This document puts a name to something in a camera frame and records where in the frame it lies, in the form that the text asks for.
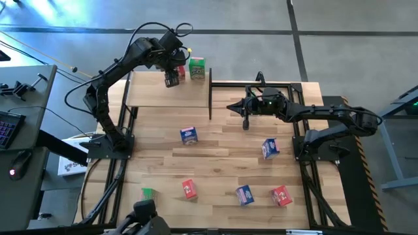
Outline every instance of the concrete floor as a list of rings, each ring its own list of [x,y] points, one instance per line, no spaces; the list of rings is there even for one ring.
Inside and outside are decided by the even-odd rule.
[[[0,0],[0,24],[98,27],[129,29],[148,21],[175,27],[190,22],[195,29],[291,30],[286,0]],[[299,30],[307,31],[418,31],[418,2],[413,0],[293,0]],[[96,74],[123,52],[128,34],[10,33],[43,52]],[[47,58],[0,35],[0,39],[33,55]],[[267,80],[300,81],[295,44],[291,35],[190,35],[182,39],[193,55],[207,58],[217,80],[253,80],[263,71]],[[313,37],[301,36],[308,80],[320,82],[324,95],[344,95],[353,106],[381,111],[397,96],[417,85],[418,37]],[[20,54],[0,66],[35,65]],[[48,107],[71,120],[83,131],[94,131],[92,117],[63,105],[64,94],[73,86],[57,75]],[[83,107],[83,89],[70,102]],[[58,138],[78,134],[77,130],[46,113],[42,128]],[[381,138],[364,138],[369,167],[376,187],[394,180],[393,169]],[[76,197],[83,176],[56,176],[57,158],[50,157],[42,188],[46,193],[41,211],[53,204],[66,205],[55,220],[35,221],[31,227],[69,225],[74,217]],[[417,170],[406,168],[407,175]],[[390,231],[415,234],[418,224],[418,187],[378,191]]]

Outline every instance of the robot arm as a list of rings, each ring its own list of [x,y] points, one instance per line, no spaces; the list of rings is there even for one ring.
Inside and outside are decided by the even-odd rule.
[[[249,128],[249,115],[273,115],[284,122],[300,121],[302,119],[336,120],[342,124],[322,131],[308,130],[304,145],[310,149],[318,147],[327,140],[334,140],[347,135],[371,136],[381,122],[381,118],[361,107],[338,106],[303,106],[290,102],[279,90],[266,87],[263,94],[256,96],[251,86],[246,87],[246,97],[241,101],[228,105],[227,108],[244,117],[243,129]]]
[[[174,69],[185,65],[187,59],[180,50],[182,46],[183,43],[172,31],[167,31],[159,40],[140,37],[128,47],[127,53],[121,59],[115,59],[114,64],[99,71],[99,75],[93,78],[96,80],[88,87],[83,101],[101,124],[112,150],[125,149],[127,141],[110,119],[107,96],[109,87],[140,65],[147,68],[155,65],[165,71],[167,87],[178,85],[178,73]]]

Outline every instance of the wooden tabletop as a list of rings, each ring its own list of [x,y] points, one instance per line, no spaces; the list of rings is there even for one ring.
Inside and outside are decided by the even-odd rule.
[[[121,100],[123,86],[124,81],[112,86],[109,97]],[[318,83],[303,82],[302,88],[306,105],[323,104]],[[243,131],[242,118],[225,107],[244,95],[244,88],[214,87],[212,120],[207,108],[139,108],[133,131],[135,150],[125,175],[119,220],[140,200],[141,188],[151,187],[158,192],[159,215],[172,228],[308,228],[300,169],[291,144],[293,126],[275,117],[251,116],[249,130]],[[111,101],[114,121],[120,100]],[[328,127],[326,121],[311,120],[309,124],[311,129]],[[199,143],[184,146],[179,130],[190,126],[196,127]],[[278,139],[280,154],[265,161],[261,144],[268,137]],[[86,184],[85,213],[103,194],[108,164],[101,161]],[[338,169],[328,162],[317,164],[324,197],[350,224]],[[185,199],[182,189],[182,182],[188,179],[197,187],[198,199],[193,202]],[[255,202],[241,207],[235,189],[245,184]],[[279,208],[273,205],[269,191],[281,185],[286,185],[293,203]],[[312,201],[319,221],[316,200]],[[78,210],[74,222],[80,220]]]
[[[204,80],[191,80],[187,72],[180,85],[165,87],[164,72],[131,73],[126,100],[127,106],[136,107],[208,107],[209,73]]]

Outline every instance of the blue and white box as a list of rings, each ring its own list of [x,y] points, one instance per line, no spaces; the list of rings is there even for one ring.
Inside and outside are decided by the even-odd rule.
[[[197,132],[195,127],[189,127],[180,130],[182,141],[184,145],[191,145],[197,143]]]
[[[261,146],[261,149],[263,150],[263,157],[265,160],[273,159],[280,153],[276,138],[266,139],[263,146]]]
[[[241,206],[245,206],[247,204],[254,202],[253,195],[251,194],[251,191],[248,185],[244,185],[244,186],[237,188],[236,195],[240,201]]]

